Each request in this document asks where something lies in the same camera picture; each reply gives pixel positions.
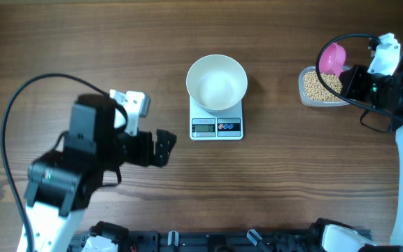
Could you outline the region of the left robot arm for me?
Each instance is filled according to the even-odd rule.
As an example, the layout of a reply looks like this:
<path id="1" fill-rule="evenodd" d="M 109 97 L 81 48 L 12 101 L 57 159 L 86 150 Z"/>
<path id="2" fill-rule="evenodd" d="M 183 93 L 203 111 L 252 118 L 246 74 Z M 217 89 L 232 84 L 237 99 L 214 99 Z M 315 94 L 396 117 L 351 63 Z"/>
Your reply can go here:
<path id="1" fill-rule="evenodd" d="M 53 148 L 29 166 L 24 197 L 31 231 L 22 231 L 19 251 L 66 251 L 106 171 L 119 174 L 124 163 L 167 165 L 177 137 L 163 129 L 139 131 L 149 105 L 148 95 L 134 91 L 77 98 L 63 149 Z"/>

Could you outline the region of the pink measuring scoop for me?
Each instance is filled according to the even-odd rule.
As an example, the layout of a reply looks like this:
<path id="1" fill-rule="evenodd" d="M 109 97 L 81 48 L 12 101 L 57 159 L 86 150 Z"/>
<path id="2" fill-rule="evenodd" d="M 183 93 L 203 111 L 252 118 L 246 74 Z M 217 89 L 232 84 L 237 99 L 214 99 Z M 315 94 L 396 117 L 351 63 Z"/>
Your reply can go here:
<path id="1" fill-rule="evenodd" d="M 344 71 L 344 63 L 346 61 L 346 51 L 338 43 L 328 46 L 320 57 L 319 71 L 322 74 L 334 74 L 339 77 Z"/>

